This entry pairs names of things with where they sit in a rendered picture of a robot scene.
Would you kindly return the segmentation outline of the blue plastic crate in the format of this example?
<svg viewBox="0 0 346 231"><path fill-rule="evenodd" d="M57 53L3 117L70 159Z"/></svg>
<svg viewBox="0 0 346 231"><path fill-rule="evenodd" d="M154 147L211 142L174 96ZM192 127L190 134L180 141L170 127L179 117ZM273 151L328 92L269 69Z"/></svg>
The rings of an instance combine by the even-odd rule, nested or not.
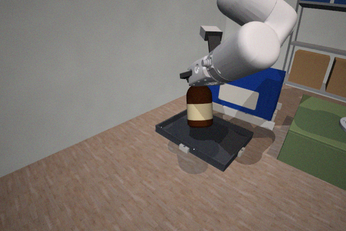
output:
<svg viewBox="0 0 346 231"><path fill-rule="evenodd" d="M271 121L286 71L268 68L224 85L208 86L212 101Z"/></svg>

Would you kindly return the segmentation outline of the brown glass bottle with cream label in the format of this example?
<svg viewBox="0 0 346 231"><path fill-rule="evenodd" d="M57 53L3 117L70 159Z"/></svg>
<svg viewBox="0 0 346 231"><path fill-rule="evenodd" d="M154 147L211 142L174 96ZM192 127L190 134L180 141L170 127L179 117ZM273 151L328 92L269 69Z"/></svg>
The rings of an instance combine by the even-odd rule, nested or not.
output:
<svg viewBox="0 0 346 231"><path fill-rule="evenodd" d="M208 86L188 89L187 119L192 128L206 128L213 124L212 92Z"/></svg>

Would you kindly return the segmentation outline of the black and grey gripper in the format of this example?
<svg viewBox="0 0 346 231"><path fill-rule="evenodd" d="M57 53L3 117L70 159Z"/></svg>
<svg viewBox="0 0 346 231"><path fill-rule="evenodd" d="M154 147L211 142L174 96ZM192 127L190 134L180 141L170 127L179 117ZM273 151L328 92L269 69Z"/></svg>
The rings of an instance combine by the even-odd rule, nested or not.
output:
<svg viewBox="0 0 346 231"><path fill-rule="evenodd" d="M226 84L215 80L207 71L207 67L202 67L201 61L208 58L208 56L205 56L190 65L188 68L189 71L180 74L180 79L186 79L189 83L189 86L193 87Z"/></svg>

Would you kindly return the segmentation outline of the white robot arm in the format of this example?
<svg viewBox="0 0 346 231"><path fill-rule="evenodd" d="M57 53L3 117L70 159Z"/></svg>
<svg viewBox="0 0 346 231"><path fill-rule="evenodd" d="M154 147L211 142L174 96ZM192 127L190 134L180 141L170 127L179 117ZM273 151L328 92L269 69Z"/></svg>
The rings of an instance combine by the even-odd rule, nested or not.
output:
<svg viewBox="0 0 346 231"><path fill-rule="evenodd" d="M201 65L217 81L229 83L273 66L293 32L296 11L284 0L217 0L222 14L241 27L221 43L216 26L201 26L209 56Z"/></svg>

